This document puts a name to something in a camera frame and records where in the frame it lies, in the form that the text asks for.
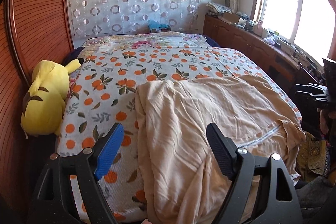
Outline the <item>person's right hand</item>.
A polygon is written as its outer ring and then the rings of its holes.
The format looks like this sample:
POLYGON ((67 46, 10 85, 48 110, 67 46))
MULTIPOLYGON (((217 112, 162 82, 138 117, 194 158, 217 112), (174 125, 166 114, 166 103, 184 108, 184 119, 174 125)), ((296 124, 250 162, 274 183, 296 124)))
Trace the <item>person's right hand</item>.
POLYGON ((328 121, 336 118, 336 111, 330 111, 325 109, 318 109, 319 111, 319 128, 321 131, 322 139, 325 138, 329 132, 328 121))

